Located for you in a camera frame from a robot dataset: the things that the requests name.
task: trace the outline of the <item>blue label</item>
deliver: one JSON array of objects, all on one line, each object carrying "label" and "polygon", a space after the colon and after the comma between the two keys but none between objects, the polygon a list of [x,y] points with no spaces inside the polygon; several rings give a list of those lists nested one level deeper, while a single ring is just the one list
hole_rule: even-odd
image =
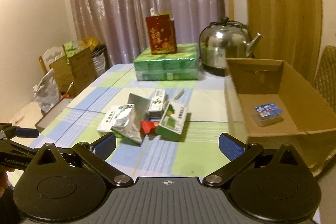
[{"label": "blue label", "polygon": [[271,116],[271,115],[276,115],[276,114],[282,113],[282,110],[280,108],[278,108],[278,106],[276,104],[274,104],[274,103],[270,103],[270,104],[267,104],[267,105],[256,106],[256,107],[254,107],[254,109],[259,114],[262,114],[261,115],[262,117],[266,117],[266,116]]}]

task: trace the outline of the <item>silver foil packet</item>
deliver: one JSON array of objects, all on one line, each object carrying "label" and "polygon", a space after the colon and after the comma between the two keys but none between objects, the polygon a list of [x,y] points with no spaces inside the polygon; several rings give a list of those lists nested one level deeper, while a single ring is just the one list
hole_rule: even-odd
[{"label": "silver foil packet", "polygon": [[141,145],[144,135],[141,133],[140,121],[148,121],[150,103],[149,99],[130,93],[127,106],[116,117],[111,129],[134,144]]}]

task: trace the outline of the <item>table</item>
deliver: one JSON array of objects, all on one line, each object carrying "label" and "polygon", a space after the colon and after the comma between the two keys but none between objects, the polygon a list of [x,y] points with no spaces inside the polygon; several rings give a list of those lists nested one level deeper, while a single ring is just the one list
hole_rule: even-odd
[{"label": "table", "polygon": [[[146,136],[140,147],[117,139],[117,147],[106,161],[134,180],[138,176],[202,179],[228,163],[218,148],[220,134],[228,130],[224,77],[201,68],[197,81],[138,82],[133,64],[115,65],[80,93],[29,146],[53,142],[69,148],[81,141],[93,142],[99,138],[97,127],[111,105],[126,104],[130,93],[151,98],[155,89],[166,89],[169,98],[185,89],[179,101],[189,106],[190,114],[183,136],[178,142]],[[15,185],[22,173],[9,174],[10,182]]]}]

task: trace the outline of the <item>kettle base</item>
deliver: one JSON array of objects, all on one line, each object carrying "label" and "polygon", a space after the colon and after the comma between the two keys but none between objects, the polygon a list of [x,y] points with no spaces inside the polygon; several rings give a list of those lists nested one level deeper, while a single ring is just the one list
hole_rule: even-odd
[{"label": "kettle base", "polygon": [[217,75],[217,76],[227,76],[229,75],[228,68],[214,68],[210,67],[208,65],[202,64],[203,68],[208,72],[211,73],[212,75]]}]

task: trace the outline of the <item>kettle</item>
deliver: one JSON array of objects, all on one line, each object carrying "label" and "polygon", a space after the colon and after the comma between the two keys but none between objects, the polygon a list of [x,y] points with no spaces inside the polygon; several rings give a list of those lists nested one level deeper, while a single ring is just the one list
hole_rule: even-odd
[{"label": "kettle", "polygon": [[246,25],[231,21],[228,17],[211,22],[199,36],[199,48],[204,68],[214,74],[223,75],[227,68],[226,58],[249,58],[263,36],[251,40]]}]

